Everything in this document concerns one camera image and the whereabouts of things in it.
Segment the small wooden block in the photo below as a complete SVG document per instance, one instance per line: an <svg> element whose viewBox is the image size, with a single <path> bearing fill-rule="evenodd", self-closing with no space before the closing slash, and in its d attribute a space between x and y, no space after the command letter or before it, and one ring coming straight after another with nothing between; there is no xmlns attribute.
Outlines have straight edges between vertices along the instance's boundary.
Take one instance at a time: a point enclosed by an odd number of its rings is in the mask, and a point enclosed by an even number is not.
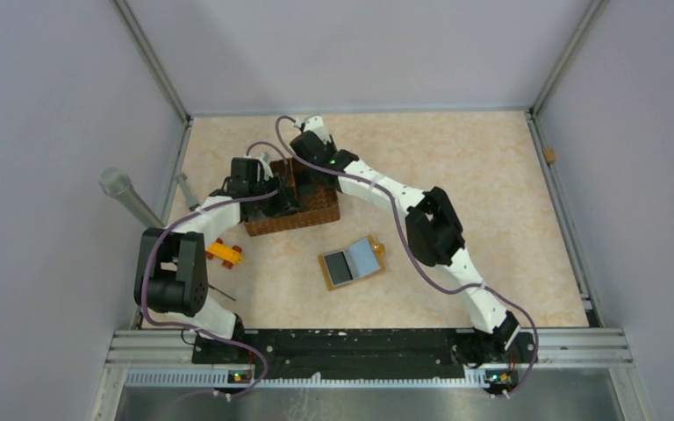
<svg viewBox="0 0 674 421"><path fill-rule="evenodd" d="M551 147L546 146L541 151L547 165L552 165L556 161L556 154Z"/></svg>

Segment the brown wicker divided basket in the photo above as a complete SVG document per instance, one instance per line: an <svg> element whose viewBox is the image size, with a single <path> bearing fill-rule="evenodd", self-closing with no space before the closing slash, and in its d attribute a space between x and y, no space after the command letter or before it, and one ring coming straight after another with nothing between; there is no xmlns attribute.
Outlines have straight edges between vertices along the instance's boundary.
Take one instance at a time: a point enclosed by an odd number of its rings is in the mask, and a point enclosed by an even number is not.
<svg viewBox="0 0 674 421"><path fill-rule="evenodd" d="M292 168L287 186L301 208L295 213L272 218L266 218L261 213L250 218L243 223L249 236L323 225L340 219L337 191L315 183L310 177L310 169L300 162L289 158L288 163Z"/></svg>

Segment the grey card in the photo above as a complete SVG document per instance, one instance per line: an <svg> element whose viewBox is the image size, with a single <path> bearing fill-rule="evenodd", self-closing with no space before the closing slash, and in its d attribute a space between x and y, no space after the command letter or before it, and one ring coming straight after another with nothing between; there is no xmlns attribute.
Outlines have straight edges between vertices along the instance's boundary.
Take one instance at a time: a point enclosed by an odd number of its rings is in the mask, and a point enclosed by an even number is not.
<svg viewBox="0 0 674 421"><path fill-rule="evenodd" d="M326 278L331 287L338 288L354 280L345 252L324 254L322 260L326 268Z"/></svg>

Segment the orange leather card holder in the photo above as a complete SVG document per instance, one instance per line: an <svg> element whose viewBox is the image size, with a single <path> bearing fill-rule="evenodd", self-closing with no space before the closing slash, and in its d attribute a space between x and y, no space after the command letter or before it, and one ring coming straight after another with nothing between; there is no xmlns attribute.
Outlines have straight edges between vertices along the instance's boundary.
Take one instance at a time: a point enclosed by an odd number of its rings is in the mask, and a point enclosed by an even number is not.
<svg viewBox="0 0 674 421"><path fill-rule="evenodd" d="M343 251L346 253L348 257L348 263L353 273L354 280L338 288L333 288L329 285L329 282L326 278L326 268L322 260L322 256L324 254L339 251ZM362 239L359 239L355 243L346 248L320 254L318 257L318 262L322 271L322 275L325 278L326 288L329 291L342 289L357 282L369 279L370 277L373 277L375 275L381 274L386 270L384 254L385 254L384 244L377 241L372 235L368 235Z"/></svg>

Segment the grey plastic tool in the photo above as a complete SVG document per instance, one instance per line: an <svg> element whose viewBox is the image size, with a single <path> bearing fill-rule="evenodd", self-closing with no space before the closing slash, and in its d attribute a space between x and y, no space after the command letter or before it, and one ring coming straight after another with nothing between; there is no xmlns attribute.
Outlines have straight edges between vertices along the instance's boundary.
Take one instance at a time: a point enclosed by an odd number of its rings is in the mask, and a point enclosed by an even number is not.
<svg viewBox="0 0 674 421"><path fill-rule="evenodd" d="M178 187L183 193L185 206L189 211L195 211L200 206L200 202L190 188L187 175L180 171L175 175L175 179Z"/></svg>

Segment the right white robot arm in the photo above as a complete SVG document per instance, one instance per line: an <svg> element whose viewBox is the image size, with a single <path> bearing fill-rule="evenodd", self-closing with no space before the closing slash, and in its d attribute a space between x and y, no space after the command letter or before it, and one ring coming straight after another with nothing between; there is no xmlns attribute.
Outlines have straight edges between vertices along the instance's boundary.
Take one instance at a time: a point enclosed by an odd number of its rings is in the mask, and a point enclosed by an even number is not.
<svg viewBox="0 0 674 421"><path fill-rule="evenodd" d="M410 262L433 288L458 295L479 337L482 355L502 361L514 351L521 325L512 303L489 287L472 262L459 217L444 189L419 189L375 170L358 155L339 149L320 115L279 117L298 130L289 153L312 179L388 211Z"/></svg>

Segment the black microphone tripod stand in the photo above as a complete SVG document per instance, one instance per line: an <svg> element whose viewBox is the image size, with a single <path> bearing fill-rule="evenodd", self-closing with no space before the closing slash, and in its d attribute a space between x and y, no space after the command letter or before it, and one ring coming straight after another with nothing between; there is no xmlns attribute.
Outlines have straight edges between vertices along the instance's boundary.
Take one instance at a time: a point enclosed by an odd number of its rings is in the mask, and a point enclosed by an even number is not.
<svg viewBox="0 0 674 421"><path fill-rule="evenodd" d="M219 288L213 286L213 285L210 284L210 283L208 283L208 288L211 289L211 290L213 290L214 292L219 293L219 294L222 295L223 297L225 297L225 298L227 298L227 299L229 299L229 300L231 300L231 301L233 301L233 302L236 302L236 301L237 301L236 298L234 298L233 296L227 294L227 293L226 293L225 291L223 291L222 289L219 289Z"/></svg>

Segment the silver microphone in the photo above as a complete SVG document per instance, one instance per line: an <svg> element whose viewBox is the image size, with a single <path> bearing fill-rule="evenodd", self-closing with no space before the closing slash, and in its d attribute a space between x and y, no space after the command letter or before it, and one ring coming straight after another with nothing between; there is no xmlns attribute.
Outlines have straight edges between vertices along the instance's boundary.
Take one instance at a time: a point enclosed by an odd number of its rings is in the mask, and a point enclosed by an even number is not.
<svg viewBox="0 0 674 421"><path fill-rule="evenodd" d="M98 184L108 197L118 201L145 227L163 227L162 221L135 190L127 172L115 167L107 168L100 174Z"/></svg>

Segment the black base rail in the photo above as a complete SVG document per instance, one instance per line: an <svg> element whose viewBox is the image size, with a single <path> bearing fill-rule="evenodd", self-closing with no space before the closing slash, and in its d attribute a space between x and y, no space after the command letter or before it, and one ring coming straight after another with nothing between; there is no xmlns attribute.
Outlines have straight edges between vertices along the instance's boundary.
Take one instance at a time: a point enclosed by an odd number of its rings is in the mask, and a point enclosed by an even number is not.
<svg viewBox="0 0 674 421"><path fill-rule="evenodd" d="M526 332L504 348L471 329L261 329L236 333L231 345L198 338L191 360L239 364L251 375L266 368L269 380L425 380L490 365L523 368L534 358Z"/></svg>

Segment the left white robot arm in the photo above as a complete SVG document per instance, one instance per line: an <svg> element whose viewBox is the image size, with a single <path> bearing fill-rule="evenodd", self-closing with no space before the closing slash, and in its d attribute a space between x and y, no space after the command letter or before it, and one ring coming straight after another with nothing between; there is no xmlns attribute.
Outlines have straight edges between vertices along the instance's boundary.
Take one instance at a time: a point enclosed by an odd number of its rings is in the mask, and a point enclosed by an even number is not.
<svg viewBox="0 0 674 421"><path fill-rule="evenodd" d="M236 225L301 210L292 165L282 163L273 169L265 155L234 158L229 176L201 205L142 233L133 298L147 321L151 312L169 314L172 325L214 339L212 349L221 360L243 357L247 341L235 331L238 316L209 296L206 249Z"/></svg>

